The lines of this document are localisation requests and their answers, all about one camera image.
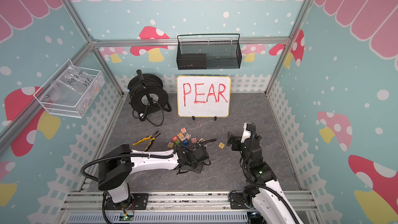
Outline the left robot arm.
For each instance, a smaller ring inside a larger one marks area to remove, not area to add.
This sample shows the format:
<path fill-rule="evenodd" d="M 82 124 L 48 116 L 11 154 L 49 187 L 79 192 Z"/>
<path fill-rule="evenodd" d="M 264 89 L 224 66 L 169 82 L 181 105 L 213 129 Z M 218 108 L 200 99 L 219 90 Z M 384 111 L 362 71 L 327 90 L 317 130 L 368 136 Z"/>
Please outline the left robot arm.
<path fill-rule="evenodd" d="M 134 197 L 126 178 L 137 172 L 151 170 L 177 170 L 177 174 L 200 174 L 210 166 L 210 156 L 205 145 L 176 146 L 166 151 L 138 151 L 128 144 L 120 145 L 103 157 L 82 166 L 83 177 L 97 182 L 98 189 L 117 206 L 132 204 Z"/>

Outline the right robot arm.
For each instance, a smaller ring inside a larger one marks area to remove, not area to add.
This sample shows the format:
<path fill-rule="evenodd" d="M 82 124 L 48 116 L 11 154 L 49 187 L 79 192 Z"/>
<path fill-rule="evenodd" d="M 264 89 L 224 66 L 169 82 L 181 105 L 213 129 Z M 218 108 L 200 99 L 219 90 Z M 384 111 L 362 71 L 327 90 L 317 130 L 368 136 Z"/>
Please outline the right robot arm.
<path fill-rule="evenodd" d="M 242 195 L 244 205 L 255 209 L 267 224 L 301 224 L 297 212 L 288 201 L 276 174 L 264 161 L 254 123 L 245 123 L 241 136 L 228 132 L 228 143 L 241 155 L 239 164 L 246 181 Z"/>

